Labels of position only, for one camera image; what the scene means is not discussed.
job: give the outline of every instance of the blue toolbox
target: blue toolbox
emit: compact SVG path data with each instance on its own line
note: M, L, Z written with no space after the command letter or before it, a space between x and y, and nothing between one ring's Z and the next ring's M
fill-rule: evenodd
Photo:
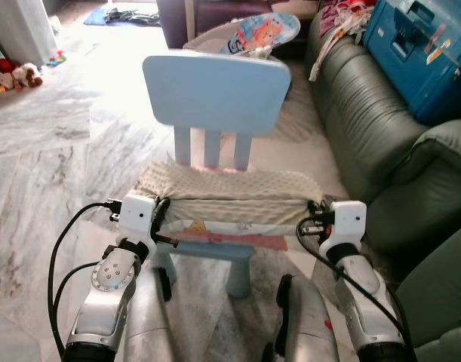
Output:
M364 46L419 123L461 118L461 0L379 0Z

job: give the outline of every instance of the folded blanket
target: folded blanket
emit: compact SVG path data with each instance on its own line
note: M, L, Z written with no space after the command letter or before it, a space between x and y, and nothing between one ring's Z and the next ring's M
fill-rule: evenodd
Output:
M255 236L293 235L296 224L309 215L309 201L322 199L319 185L301 173L208 170L174 161L153 164L135 189L171 200L163 232L177 232L180 239L183 233L192 241L279 249L284 247L276 239L259 244Z

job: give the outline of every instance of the marble floor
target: marble floor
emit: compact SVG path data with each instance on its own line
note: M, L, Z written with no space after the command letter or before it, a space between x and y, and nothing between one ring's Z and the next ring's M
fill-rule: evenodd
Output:
M173 156L172 130L154 119L140 70L144 57L166 50L161 29L82 25L96 6L71 2L60 12L58 42L68 60L44 73L42 87L0 94L0 362L57 360L45 302L57 236L82 205L122 197L151 161ZM325 192L345 196L303 65L288 65L294 88L274 131L254 140L250 166L300 170ZM68 234L55 284L112 243L107 216L91 213ZM251 295L242 300L225 294L226 262L175 256L179 279L167 309L181 360L260 360L281 275L310 278L315 269L311 256L291 249L256 252ZM61 301L63 338L88 288L84 275ZM343 316L328 307L341 360L355 361Z

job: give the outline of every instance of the wire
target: wire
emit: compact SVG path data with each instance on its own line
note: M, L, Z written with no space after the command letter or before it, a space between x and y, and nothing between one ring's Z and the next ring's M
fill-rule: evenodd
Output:
M64 277L63 281L61 281L61 284L59 286L59 288L57 288L57 292L56 292L56 298L54 298L54 314L56 315L56 318L57 318L57 307L59 307L59 301L61 299L61 296L63 294L63 290L64 290L64 287L66 286L66 283L69 281L69 279L74 275L76 274L77 272L79 272L80 270L84 269L84 268L89 268L91 266L95 266L98 262L89 262L88 264L83 264L83 265L80 265L78 266L77 268L74 268L72 271L70 271L69 273L67 273L67 275Z
M404 313L403 305L399 301L398 297L396 296L395 292L387 288L389 295L392 297L393 302L395 302L396 307L398 308L399 315L401 317L401 323L403 324L404 330L407 332L407 335L404 336L407 339L408 348L413 345L411 342L411 335L410 335L410 326L408 324L408 319L406 318L406 314Z
M56 241L54 248L51 254L51 261L49 263L49 272L48 272L48 314L49 314L49 322L51 323L52 334L54 335L54 340L56 341L57 350L59 351L59 356L63 356L64 354L64 344L61 340L61 336L59 334L59 330L57 328L57 315L54 312L54 304L53 304L53 288L54 288L54 266L56 264L56 255L57 250L61 242L63 241L64 237L71 229L72 224L87 210L91 209L92 207L109 207L109 203L97 202L93 204L89 204L84 206L80 211L77 212L76 215L69 221L69 223L64 228L61 235Z
M341 269L337 268L335 265L333 265L332 263L330 263L327 259L325 259L324 257L322 257L319 253L316 253L314 250L312 250L311 248L309 248L305 243L304 243L304 240L303 240L303 235L301 233L301 228L302 228L302 225L305 223L305 222L308 222L308 221L314 221L314 218L312 217L306 217L305 219L302 219L299 221L299 223L297 223L297 227L296 227L296 236L297 236L297 240L299 241L299 243L302 245L302 247L304 249L306 249L306 251L308 253L310 253L311 255L313 255L317 260L319 260L320 262L322 262L324 265L326 265L329 269L331 269L334 273L336 273L337 275L339 275L342 279L344 279L345 281L349 282L355 289L357 289L363 296L365 296L366 298L368 298L382 313L384 313L384 315L393 323L393 325L396 327L396 329L398 330L398 332L403 336L403 339L404 339L404 343L406 344L407 348L410 349L410 353L411 355L413 356L413 359L416 361L416 355L414 354L414 350L413 350L413 345L410 343L410 335L408 333L408 330L405 330L403 328L403 326L400 325L400 323L398 322L398 320L391 314L389 313L389 311L380 303L377 301L376 298L374 298L371 294L369 294L361 285L359 285L358 282L356 282L354 279L352 279L351 277L349 277L346 273L344 273Z

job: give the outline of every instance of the light blue chair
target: light blue chair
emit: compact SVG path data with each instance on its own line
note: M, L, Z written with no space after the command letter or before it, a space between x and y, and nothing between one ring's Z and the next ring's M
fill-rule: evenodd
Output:
M174 126L175 158L191 165L190 128L205 130L204 165L218 168L220 135L236 133L234 167L247 170L252 137L271 131L290 84L282 63L170 51L147 57L143 73L156 119ZM168 253L223 259L232 262L226 291L243 298L250 292L248 246L180 242L177 248L158 246L156 263L166 268L170 280L177 273Z

